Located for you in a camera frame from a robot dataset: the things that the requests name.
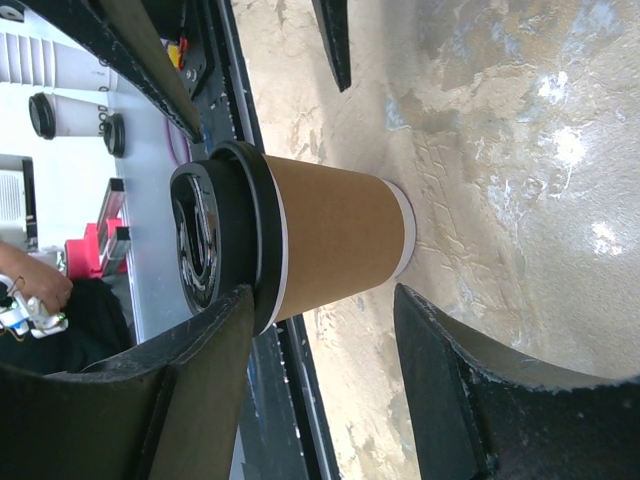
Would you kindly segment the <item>black coffee cup lid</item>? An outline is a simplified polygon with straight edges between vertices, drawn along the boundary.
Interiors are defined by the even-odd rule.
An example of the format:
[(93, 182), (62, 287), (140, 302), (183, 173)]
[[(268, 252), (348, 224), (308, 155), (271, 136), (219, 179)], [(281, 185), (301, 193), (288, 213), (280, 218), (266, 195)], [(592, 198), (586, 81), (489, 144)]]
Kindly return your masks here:
[(241, 285), (253, 292), (255, 334), (275, 321), (284, 278), (282, 214), (274, 177), (253, 145), (226, 141), (170, 180), (179, 276), (201, 313)]

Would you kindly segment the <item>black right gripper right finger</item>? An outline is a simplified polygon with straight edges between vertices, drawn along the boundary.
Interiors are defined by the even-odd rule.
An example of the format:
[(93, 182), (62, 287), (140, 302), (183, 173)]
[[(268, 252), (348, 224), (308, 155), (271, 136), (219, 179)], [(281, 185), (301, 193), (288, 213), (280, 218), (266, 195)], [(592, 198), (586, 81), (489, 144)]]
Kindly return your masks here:
[(405, 285), (394, 292), (402, 376), (425, 479), (635, 479), (639, 380), (514, 350)]

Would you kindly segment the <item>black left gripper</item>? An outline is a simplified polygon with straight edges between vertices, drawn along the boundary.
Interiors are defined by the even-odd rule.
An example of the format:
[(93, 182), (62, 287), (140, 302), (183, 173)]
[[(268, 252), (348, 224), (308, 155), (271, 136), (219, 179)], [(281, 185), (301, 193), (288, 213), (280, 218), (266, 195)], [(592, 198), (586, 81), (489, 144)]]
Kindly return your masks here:
[[(192, 100), (204, 89), (214, 67), (208, 1), (150, 0), (144, 6), (140, 1), (30, 0), (22, 4), (106, 61), (190, 140), (202, 140), (200, 116)], [(352, 83), (348, 1), (312, 0), (312, 5), (334, 80), (344, 92)], [(176, 69), (160, 38), (174, 48), (170, 58)]]

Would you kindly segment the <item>brown paper coffee cup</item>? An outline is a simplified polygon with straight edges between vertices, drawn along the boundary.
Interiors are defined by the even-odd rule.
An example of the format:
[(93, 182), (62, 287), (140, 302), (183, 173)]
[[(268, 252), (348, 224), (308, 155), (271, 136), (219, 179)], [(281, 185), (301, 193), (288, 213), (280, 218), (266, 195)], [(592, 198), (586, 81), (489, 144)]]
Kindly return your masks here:
[(283, 253), (274, 324), (377, 287), (407, 267), (417, 236), (405, 193), (379, 177), (269, 156)]

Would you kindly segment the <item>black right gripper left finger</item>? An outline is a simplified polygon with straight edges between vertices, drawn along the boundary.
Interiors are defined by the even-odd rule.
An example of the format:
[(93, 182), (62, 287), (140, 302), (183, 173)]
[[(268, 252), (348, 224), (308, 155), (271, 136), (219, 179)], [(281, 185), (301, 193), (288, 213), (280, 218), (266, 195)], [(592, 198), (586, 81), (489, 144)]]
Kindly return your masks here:
[(5, 479), (226, 479), (254, 330), (240, 286), (79, 373), (1, 370)]

